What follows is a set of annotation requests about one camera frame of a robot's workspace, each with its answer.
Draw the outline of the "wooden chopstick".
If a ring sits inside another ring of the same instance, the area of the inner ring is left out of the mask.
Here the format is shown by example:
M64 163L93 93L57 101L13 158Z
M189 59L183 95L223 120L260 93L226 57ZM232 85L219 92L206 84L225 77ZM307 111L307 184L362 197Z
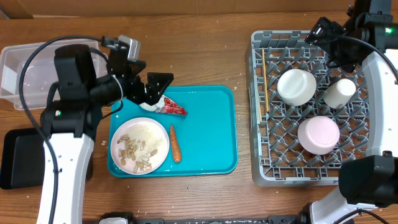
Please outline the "wooden chopstick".
M268 90L267 90L267 71L266 71L266 58L265 58L265 51L262 48L262 76L264 80L264 96L265 96L265 107L266 113L269 112L269 99L268 99Z
M261 96L258 97L258 102L259 102L259 106L258 106L258 112L259 112L259 120L260 120L260 124L262 123L262 113L261 113Z

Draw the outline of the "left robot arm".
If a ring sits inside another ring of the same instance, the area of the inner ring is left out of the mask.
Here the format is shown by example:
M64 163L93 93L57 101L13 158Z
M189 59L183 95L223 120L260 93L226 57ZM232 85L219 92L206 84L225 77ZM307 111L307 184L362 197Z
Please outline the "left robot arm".
M40 117L46 163L38 223L82 222L86 172L103 107L124 98L136 104L157 98L138 76L146 66L138 59L139 43L105 46L110 49L108 74L100 78L87 45L55 51L58 82L51 91L60 98L49 96Z

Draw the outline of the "red snack wrapper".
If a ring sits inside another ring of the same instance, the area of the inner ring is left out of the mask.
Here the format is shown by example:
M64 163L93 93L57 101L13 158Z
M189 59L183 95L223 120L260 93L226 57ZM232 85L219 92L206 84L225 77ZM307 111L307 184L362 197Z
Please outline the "red snack wrapper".
M164 114L177 114L186 116L187 112L184 107L179 106L176 102L174 102L169 97L162 95L159 102L155 104L156 113L164 113Z

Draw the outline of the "white cup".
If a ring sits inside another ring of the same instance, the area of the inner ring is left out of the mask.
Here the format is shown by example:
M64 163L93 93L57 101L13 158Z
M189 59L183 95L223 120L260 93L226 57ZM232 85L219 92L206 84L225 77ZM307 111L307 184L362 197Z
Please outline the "white cup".
M323 97L323 101L333 109L344 107L356 91L354 82L349 79L341 79L330 86Z

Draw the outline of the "white bowl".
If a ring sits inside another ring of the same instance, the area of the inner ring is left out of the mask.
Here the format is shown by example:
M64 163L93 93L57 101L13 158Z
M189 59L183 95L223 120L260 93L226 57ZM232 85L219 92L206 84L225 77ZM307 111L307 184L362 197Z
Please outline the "white bowl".
M308 71L291 69L283 73L277 83L277 92L290 106L300 106L315 94L317 81Z

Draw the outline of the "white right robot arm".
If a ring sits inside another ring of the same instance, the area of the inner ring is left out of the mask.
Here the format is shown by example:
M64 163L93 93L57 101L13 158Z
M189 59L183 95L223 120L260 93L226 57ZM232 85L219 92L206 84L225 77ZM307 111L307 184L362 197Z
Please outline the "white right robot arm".
M259 30L247 52L252 178L332 185L267 223L352 223L397 203L397 24L391 1L356 1L344 24Z

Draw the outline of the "pink bowl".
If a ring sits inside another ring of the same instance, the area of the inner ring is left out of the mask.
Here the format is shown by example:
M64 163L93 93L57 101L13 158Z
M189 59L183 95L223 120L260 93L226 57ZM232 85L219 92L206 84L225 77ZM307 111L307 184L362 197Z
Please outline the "pink bowl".
M306 151L323 155L335 148L340 138L340 130L332 119L316 116L300 124L297 136L299 143Z

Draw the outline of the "white tissue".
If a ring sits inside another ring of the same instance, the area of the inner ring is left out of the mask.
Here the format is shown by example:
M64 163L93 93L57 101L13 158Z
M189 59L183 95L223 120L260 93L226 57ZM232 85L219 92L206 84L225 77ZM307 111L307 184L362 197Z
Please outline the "white tissue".
M142 109L144 109L146 111L151 111L151 112L154 112L157 109L157 105L149 105L147 103L141 103L139 106Z

